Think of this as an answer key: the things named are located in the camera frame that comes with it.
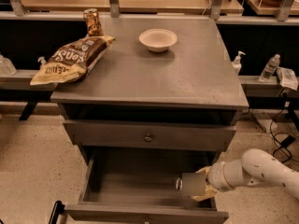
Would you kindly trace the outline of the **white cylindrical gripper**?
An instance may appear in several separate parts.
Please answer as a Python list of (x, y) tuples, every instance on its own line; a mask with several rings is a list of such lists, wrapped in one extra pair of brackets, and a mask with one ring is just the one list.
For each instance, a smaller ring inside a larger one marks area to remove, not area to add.
[(192, 196), (197, 202), (213, 198), (218, 191), (226, 192), (235, 189), (235, 163), (233, 161), (216, 162), (211, 167), (205, 166), (199, 169), (198, 173), (206, 174), (210, 185), (206, 185), (204, 194)]

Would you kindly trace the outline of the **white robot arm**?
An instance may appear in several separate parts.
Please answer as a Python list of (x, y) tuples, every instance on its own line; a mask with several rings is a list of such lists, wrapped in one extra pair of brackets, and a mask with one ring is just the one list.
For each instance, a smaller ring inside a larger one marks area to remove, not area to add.
[(258, 148), (246, 150), (238, 160), (216, 162), (197, 174), (206, 175), (206, 193), (192, 196), (197, 202), (238, 187), (277, 186), (299, 199), (299, 173)]

